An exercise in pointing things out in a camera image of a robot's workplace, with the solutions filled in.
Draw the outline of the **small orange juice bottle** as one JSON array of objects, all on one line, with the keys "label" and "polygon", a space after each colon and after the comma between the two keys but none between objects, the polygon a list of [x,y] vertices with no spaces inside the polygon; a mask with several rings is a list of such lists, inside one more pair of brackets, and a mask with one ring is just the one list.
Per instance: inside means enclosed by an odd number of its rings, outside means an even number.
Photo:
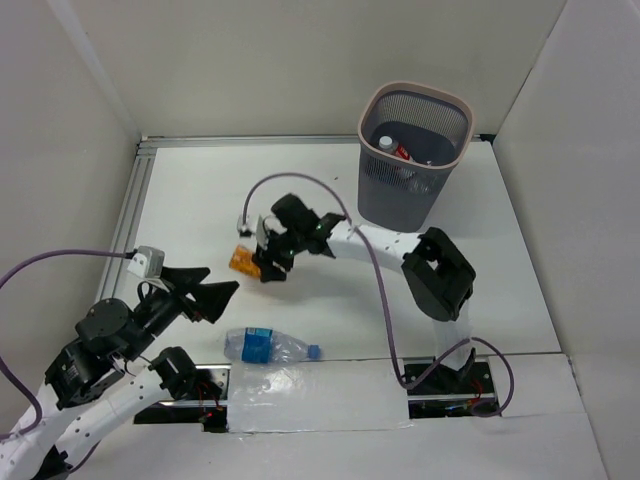
[{"label": "small orange juice bottle", "polygon": [[244,275],[261,277],[261,269],[253,261],[254,252],[243,245],[238,245],[229,261],[229,268]]}]

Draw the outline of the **crushed bottle blue label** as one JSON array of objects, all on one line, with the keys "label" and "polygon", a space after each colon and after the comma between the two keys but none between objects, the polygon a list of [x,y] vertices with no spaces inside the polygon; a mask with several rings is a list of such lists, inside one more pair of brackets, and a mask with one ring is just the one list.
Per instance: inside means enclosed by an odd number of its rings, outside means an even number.
[{"label": "crushed bottle blue label", "polygon": [[245,327],[226,333],[224,355],[230,361],[249,364],[286,364],[319,361],[322,349],[268,328]]}]

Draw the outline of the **blue label water bottle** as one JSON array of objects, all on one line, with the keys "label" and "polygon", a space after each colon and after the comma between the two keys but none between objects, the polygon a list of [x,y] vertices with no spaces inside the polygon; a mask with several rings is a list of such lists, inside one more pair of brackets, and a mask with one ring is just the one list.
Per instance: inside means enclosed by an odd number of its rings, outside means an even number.
[{"label": "blue label water bottle", "polygon": [[397,142],[390,136],[381,136],[378,141],[379,149],[387,153],[393,153],[397,148]]}]

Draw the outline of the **clear bottle green label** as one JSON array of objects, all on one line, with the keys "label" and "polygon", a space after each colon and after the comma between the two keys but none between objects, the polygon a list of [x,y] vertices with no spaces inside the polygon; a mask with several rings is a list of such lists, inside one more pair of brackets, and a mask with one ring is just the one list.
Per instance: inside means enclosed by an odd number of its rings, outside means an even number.
[{"label": "clear bottle green label", "polygon": [[430,195],[436,178],[425,173],[402,169],[399,173],[402,188],[415,195]]}]

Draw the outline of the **red label water bottle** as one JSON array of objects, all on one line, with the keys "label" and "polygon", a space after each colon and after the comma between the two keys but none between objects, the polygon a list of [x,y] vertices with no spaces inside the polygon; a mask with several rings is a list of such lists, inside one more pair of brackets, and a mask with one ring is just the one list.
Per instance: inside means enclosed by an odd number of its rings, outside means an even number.
[{"label": "red label water bottle", "polygon": [[409,154],[409,152],[400,144],[395,146],[393,155],[396,156],[397,158],[400,158],[408,162],[414,161],[413,157]]}]

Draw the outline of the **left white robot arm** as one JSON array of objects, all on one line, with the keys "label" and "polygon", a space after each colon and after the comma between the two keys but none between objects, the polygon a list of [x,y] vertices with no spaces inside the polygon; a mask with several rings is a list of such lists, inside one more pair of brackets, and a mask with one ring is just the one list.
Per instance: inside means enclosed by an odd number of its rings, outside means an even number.
[{"label": "left white robot arm", "polygon": [[117,363],[141,358],[180,316],[215,323],[239,284],[206,283],[209,273],[165,268],[140,283],[135,308],[117,298],[94,304],[46,370],[16,431],[2,436],[2,478],[65,479],[122,423],[166,398],[193,394],[197,368],[181,347],[165,348],[132,378]]}]

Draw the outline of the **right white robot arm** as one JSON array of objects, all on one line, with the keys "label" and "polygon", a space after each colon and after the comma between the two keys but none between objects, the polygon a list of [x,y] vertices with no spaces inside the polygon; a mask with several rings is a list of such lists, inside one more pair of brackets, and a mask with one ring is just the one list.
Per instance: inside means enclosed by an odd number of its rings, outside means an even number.
[{"label": "right white robot arm", "polygon": [[402,233],[357,224],[346,211],[319,216],[298,196],[287,194],[273,204],[272,214],[282,229],[267,226],[263,217],[241,215],[238,232],[255,237],[252,260],[267,283],[284,281],[301,253],[332,259],[358,260],[372,265],[381,296],[392,366],[400,368],[389,296],[383,270],[403,276],[417,308],[433,322],[436,360],[413,380],[399,374],[400,385],[412,390],[425,381],[448,392],[460,391],[471,379],[476,353],[471,345],[468,302],[476,272],[447,234],[431,227],[424,233]]}]

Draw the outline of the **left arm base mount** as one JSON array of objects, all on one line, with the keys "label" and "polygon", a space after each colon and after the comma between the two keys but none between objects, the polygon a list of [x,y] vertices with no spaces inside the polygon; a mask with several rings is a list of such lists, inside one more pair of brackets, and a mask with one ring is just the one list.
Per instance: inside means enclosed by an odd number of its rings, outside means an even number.
[{"label": "left arm base mount", "polygon": [[206,433],[227,433],[231,366],[197,365],[193,389],[179,400],[171,397],[136,414],[134,425],[191,425]]}]

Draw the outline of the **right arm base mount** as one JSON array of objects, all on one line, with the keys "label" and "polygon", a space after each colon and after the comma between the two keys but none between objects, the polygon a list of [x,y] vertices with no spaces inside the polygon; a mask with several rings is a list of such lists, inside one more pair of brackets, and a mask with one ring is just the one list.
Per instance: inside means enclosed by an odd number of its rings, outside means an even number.
[{"label": "right arm base mount", "polygon": [[411,420],[470,417],[499,409],[489,363],[476,360],[466,373],[439,366],[422,383],[407,391]]}]

